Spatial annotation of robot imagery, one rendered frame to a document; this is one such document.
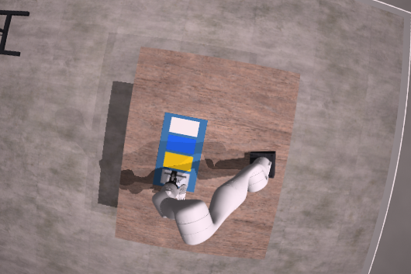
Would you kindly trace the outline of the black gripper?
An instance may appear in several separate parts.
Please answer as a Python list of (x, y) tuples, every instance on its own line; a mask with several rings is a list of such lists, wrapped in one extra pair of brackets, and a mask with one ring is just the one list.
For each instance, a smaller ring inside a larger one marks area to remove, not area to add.
[(167, 184), (167, 183), (172, 183), (172, 184), (176, 185), (176, 187), (178, 188), (178, 186), (176, 184), (176, 181), (177, 181), (176, 174), (177, 174), (177, 171), (172, 170), (171, 177), (169, 178), (169, 182), (164, 183), (164, 185)]

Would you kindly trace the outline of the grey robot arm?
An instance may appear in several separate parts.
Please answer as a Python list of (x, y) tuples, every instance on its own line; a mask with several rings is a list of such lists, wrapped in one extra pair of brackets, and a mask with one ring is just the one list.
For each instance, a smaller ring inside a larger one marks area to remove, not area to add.
[(267, 185), (270, 168), (271, 161), (268, 162), (265, 157), (257, 158), (216, 189), (209, 209), (200, 199), (185, 199), (186, 184), (179, 188), (172, 183), (163, 185), (161, 191), (153, 195), (152, 202), (163, 218), (175, 219), (187, 245), (197, 245), (216, 232), (222, 222), (245, 200), (247, 191), (257, 192)]

